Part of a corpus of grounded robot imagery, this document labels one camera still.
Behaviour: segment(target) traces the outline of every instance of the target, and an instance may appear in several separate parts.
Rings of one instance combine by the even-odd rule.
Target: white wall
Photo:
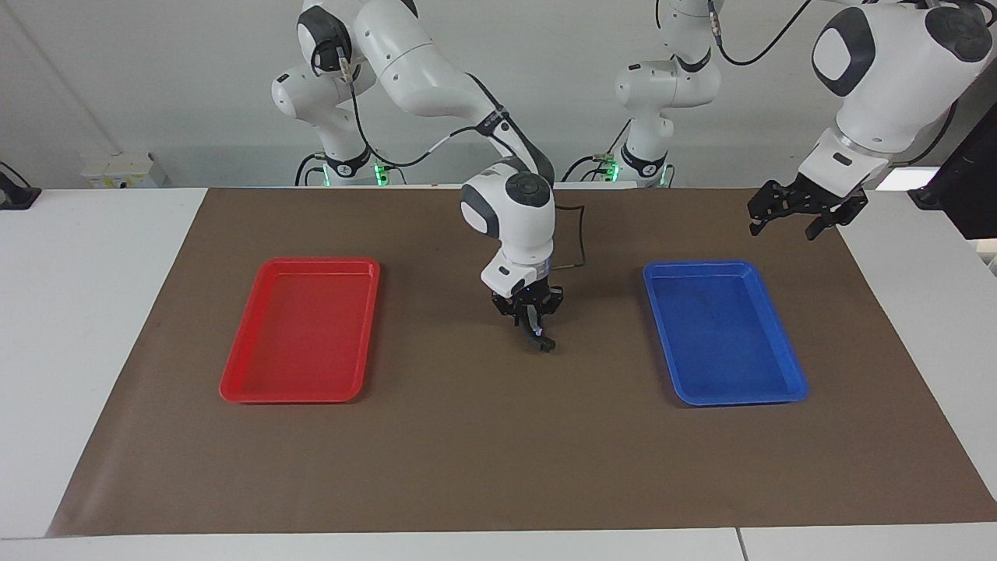
[[[616,72],[663,56],[649,0],[417,1],[446,54],[489,84],[559,170],[604,150],[625,122],[613,98]],[[110,142],[153,152],[177,184],[286,185],[301,157],[319,149],[310,128],[278,113],[269,94],[272,78],[300,60],[299,0],[0,0],[4,5]],[[728,2],[729,50],[754,55],[797,5]],[[810,65],[814,38],[838,9],[815,3],[759,65],[721,62],[725,84],[713,105],[673,112],[677,185],[793,177],[839,107]],[[53,94],[51,77],[38,76],[38,60],[12,44],[7,31],[17,24],[0,10],[0,158],[43,187],[82,187],[76,155],[100,152],[109,141],[65,103],[65,92]],[[925,163],[943,160],[994,91],[991,69],[970,92],[940,156]],[[360,103],[369,136],[396,158],[420,154],[459,124],[406,115],[377,88]],[[459,182],[493,158],[471,137],[408,176]]]

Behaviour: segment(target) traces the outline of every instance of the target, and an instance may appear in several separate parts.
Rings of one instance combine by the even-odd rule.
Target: white table
[[[38,539],[204,193],[53,191],[0,214],[0,559],[994,558],[997,524]],[[994,492],[997,280],[943,214],[870,198],[842,233]]]

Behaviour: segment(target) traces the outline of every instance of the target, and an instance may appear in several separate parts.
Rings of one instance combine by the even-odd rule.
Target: white electrical box
[[[156,189],[169,181],[152,154],[129,153],[89,164],[81,175],[95,189]]]

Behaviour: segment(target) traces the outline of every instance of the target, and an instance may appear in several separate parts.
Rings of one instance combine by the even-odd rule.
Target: blue tray
[[[755,266],[652,263],[644,280],[683,401],[748,405],[807,397],[807,379]]]

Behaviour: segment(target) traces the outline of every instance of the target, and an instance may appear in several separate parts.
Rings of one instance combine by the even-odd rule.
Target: brown mat
[[[543,356],[478,281],[494,242],[456,192],[208,193],[50,535],[560,530],[997,520],[840,236],[748,235],[747,191],[561,193],[589,265]],[[559,261],[576,222],[561,217]],[[257,268],[369,256],[383,284],[351,405],[245,406],[217,385]],[[747,259],[811,384],[783,406],[671,389],[641,278]]]

